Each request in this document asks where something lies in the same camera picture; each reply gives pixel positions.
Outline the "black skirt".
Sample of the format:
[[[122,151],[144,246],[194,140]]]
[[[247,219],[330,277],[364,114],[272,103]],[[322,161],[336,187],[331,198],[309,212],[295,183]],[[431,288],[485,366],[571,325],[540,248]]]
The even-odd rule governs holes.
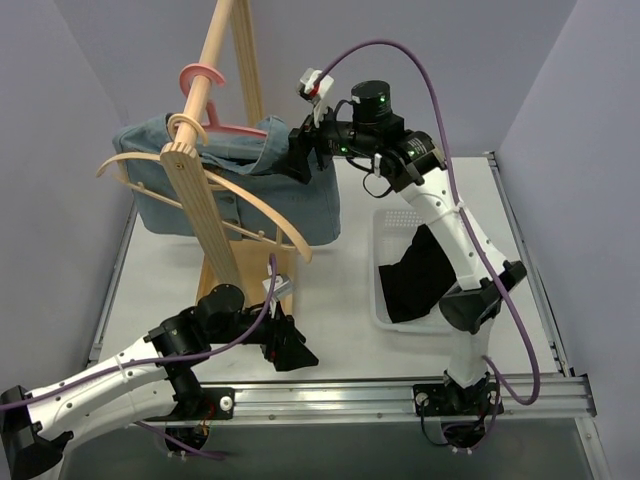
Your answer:
[[[402,258],[378,267],[387,313],[392,323],[426,316],[455,285],[456,274],[426,225],[417,228]]]

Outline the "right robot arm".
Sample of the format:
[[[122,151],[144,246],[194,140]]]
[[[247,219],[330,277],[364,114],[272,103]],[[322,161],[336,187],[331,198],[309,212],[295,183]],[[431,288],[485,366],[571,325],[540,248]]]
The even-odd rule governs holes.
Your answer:
[[[434,256],[418,270],[433,281],[435,302],[453,329],[454,347],[445,371],[444,400],[455,412],[480,400],[489,375],[488,344],[494,318],[527,275],[484,234],[460,198],[453,169],[431,136],[405,127],[391,107],[387,82],[364,81],[351,90],[352,118],[340,121],[329,107],[332,78],[307,71],[297,86],[312,106],[290,131],[284,170],[307,184],[336,157],[366,158],[366,171],[384,178],[419,216],[431,235]]]

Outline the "aluminium rail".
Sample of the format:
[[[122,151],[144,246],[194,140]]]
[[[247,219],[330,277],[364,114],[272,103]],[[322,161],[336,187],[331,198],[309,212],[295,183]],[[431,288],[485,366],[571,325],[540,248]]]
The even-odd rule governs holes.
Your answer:
[[[539,269],[526,243],[523,231],[513,210],[511,202],[508,198],[494,151],[487,154],[487,161],[495,185],[497,187],[501,203],[505,209],[508,223],[516,243],[517,251],[525,267],[527,268],[528,282],[532,291],[533,300],[539,313],[545,335],[552,351],[552,355],[554,356],[556,366],[564,376],[580,377],[589,380],[588,374],[586,372],[580,372],[579,370],[576,370],[572,362],[569,360],[558,327],[556,316],[549,301],[548,293],[546,291]]]
[[[231,383],[231,425],[406,423],[419,419],[414,387],[434,377],[383,380]],[[524,406],[501,387],[500,420],[593,418],[597,409],[585,377],[545,375],[536,402]]]

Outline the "light blue denim shirt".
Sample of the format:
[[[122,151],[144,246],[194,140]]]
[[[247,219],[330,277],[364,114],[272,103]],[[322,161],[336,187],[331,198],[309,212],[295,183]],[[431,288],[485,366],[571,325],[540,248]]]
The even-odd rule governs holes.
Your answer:
[[[159,154],[170,141],[166,124],[171,114],[153,117],[121,129],[112,138],[117,154]],[[266,139],[250,136],[210,136],[209,144],[197,145],[203,167],[230,180],[255,195],[283,215],[311,246],[335,241],[341,232],[340,197],[335,166],[324,170],[316,166],[313,154],[308,157],[312,178],[302,184],[277,173],[274,166],[288,152],[289,128],[277,116],[268,116],[256,127],[266,131]],[[147,190],[177,201],[170,181],[157,163],[134,159],[126,161],[131,183],[142,182]],[[174,206],[133,192],[138,213],[147,230],[161,235],[194,236],[184,212]],[[250,203],[230,191],[214,191],[213,197],[223,221],[255,232],[262,230],[275,237],[275,224]]]

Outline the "pink plastic hanger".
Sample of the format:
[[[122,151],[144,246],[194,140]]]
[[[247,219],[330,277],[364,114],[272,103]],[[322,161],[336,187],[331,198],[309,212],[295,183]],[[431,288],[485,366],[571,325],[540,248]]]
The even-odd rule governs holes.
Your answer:
[[[201,63],[192,63],[185,66],[179,76],[180,89],[186,97],[190,94],[193,80],[198,76],[207,78],[212,85],[222,87],[226,84],[224,76],[215,68]],[[266,131],[260,129],[221,123],[216,105],[210,98],[207,99],[205,112],[208,122],[205,125],[199,125],[200,130],[204,133],[204,139],[206,132],[250,136],[259,139],[266,139],[268,136]]]

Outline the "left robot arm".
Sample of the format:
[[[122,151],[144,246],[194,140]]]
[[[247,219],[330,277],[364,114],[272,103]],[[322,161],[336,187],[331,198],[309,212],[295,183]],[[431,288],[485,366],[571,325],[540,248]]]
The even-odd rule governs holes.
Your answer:
[[[103,362],[54,384],[3,392],[1,442],[11,478],[33,479],[119,427],[194,417],[205,393],[193,366],[242,344],[259,346],[278,372],[319,363],[273,292],[248,307],[238,287],[218,285]]]

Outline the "white perforated plastic basket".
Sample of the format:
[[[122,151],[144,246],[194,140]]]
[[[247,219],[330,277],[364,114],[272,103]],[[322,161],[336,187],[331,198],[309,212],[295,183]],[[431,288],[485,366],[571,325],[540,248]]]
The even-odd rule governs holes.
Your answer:
[[[422,317],[393,323],[384,299],[379,267],[399,262],[422,224],[412,210],[377,209],[369,228],[369,304],[372,323],[394,334],[449,336],[452,328],[437,306]]]

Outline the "beige plastic hanger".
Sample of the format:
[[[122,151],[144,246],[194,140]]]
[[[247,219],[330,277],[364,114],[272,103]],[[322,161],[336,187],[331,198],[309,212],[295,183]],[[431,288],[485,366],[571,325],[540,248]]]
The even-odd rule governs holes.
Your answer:
[[[178,126],[166,113],[120,130],[112,139],[115,153],[97,170],[102,176],[116,165],[117,180],[132,190],[145,228],[159,235],[195,236],[184,201],[160,161],[176,143]],[[206,215],[209,230],[221,228],[230,241],[256,240],[296,251],[306,262],[315,246],[328,244],[340,234],[334,171],[316,173],[304,184],[284,171],[292,158],[290,130],[283,120],[268,116],[257,125],[262,137],[232,135],[198,139],[173,165],[176,174],[199,165],[203,181],[191,191],[206,192],[204,203],[217,212]]]

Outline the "aluminium right side rail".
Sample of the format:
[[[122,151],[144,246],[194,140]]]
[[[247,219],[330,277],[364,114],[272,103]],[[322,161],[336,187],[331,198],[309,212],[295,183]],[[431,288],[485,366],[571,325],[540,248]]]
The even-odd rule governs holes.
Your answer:
[[[508,198],[494,151],[487,154],[487,161],[495,185],[497,187],[501,203],[505,209],[508,223],[516,243],[517,251],[525,267],[527,268],[528,282],[532,291],[533,300],[539,313],[545,335],[552,351],[552,355],[554,356],[556,366],[564,376],[580,377],[589,380],[588,374],[586,372],[580,372],[579,370],[576,370],[572,362],[569,360],[558,327],[556,316],[549,301],[548,293],[546,291],[539,269],[526,243],[523,231],[513,210],[511,202]]]

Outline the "aluminium front rail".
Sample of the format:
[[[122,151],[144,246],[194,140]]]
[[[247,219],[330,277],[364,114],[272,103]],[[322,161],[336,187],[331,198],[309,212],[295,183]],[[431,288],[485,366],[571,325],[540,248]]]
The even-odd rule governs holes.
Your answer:
[[[383,380],[231,383],[231,425],[406,423],[419,419],[414,387],[434,377]],[[524,406],[501,387],[500,420],[593,418],[597,409],[585,377],[545,375],[536,402]]]

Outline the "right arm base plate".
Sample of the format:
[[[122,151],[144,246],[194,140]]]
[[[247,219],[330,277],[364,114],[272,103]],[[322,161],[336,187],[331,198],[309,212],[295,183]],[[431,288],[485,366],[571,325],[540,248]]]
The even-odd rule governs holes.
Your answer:
[[[500,385],[488,380],[467,389],[453,382],[414,384],[412,393],[425,439],[454,454],[471,455],[504,413]]]

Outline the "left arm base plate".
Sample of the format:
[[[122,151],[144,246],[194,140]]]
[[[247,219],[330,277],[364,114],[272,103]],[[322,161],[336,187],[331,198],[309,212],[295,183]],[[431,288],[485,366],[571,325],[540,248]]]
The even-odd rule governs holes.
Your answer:
[[[234,415],[235,390],[230,387],[205,388],[199,400],[181,401],[164,417],[168,422],[182,422],[185,427],[165,427],[164,432],[201,451],[209,438],[214,421],[231,420]]]

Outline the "wooden clothes rack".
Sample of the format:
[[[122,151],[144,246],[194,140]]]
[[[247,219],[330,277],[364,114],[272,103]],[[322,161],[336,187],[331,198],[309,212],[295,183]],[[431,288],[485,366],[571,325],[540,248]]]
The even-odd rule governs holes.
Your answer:
[[[169,117],[170,139],[159,162],[175,191],[188,225],[204,253],[198,294],[223,283],[240,287],[249,304],[264,297],[263,279],[269,255],[291,267],[297,256],[310,259],[301,233],[274,207],[225,178],[221,168],[203,162],[211,135],[263,140],[265,131],[220,118],[213,93],[225,85],[218,68],[224,39],[233,36],[244,108],[249,120],[263,113],[253,19],[247,1],[216,3],[199,59],[186,65],[179,85],[182,111]]]

